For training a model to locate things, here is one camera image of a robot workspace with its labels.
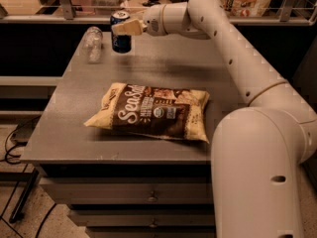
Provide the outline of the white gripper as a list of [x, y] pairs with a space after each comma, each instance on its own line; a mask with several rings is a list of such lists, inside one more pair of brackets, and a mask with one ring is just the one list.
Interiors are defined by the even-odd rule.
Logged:
[[143, 15], [144, 22], [139, 19], [127, 20], [113, 25], [112, 32], [117, 36], [139, 36], [147, 30], [152, 36], [164, 36], [162, 10], [162, 5], [149, 7]]

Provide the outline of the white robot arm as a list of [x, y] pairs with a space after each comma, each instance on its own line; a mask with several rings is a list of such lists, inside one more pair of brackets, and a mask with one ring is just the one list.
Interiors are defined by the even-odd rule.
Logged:
[[211, 39], [246, 104], [221, 120], [211, 143], [217, 238], [304, 238], [296, 173], [316, 151], [317, 115], [220, 0], [155, 5], [112, 29]]

